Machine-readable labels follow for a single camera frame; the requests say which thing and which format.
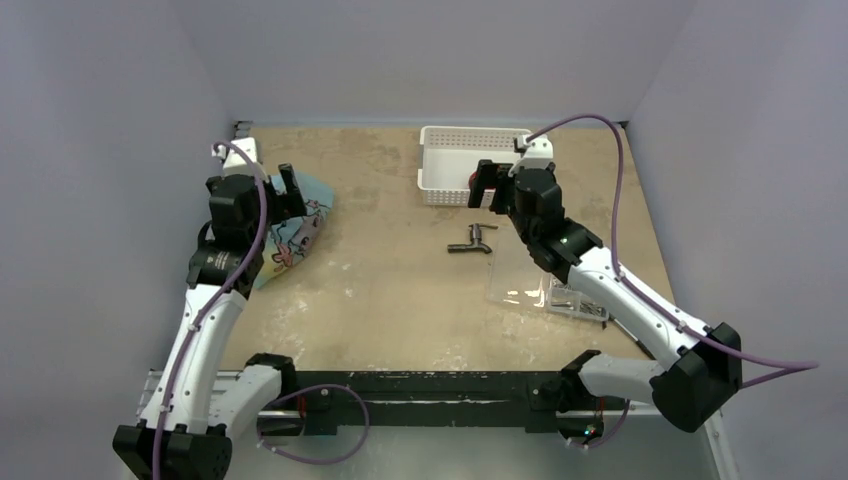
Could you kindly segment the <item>blue printed plastic bag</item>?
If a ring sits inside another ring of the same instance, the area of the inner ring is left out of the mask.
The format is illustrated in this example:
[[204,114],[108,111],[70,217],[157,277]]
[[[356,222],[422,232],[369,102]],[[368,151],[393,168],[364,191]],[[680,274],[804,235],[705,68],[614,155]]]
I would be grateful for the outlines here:
[[295,178],[305,201],[306,215],[270,227],[263,250],[264,263],[253,283],[254,289],[261,289],[310,254],[334,206],[335,192],[329,185],[301,172],[296,172]]

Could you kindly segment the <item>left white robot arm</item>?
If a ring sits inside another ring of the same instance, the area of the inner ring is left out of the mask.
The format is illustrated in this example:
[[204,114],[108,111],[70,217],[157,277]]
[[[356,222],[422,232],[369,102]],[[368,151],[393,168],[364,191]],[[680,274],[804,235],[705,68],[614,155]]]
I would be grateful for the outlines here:
[[304,213],[300,194],[279,194],[264,174],[228,170],[206,182],[210,220],[189,261],[181,324],[159,383],[134,425],[112,447],[138,479],[221,479],[233,441],[270,405],[297,399],[294,362],[257,353],[220,397],[219,367],[233,327],[263,267],[270,221]]

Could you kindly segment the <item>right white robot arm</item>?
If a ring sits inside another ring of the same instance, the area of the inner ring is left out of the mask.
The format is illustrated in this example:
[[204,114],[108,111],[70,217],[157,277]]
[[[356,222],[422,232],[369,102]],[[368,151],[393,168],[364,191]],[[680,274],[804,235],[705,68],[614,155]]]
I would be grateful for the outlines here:
[[562,371],[561,392],[576,407],[602,396],[654,405],[681,431],[697,431],[741,388],[738,332],[711,327],[679,312],[616,263],[610,248],[568,218],[553,168],[521,168],[481,160],[469,179],[468,205],[478,208],[494,193],[490,209],[506,215],[529,256],[543,271],[603,306],[650,353],[648,360],[615,358],[588,350]]

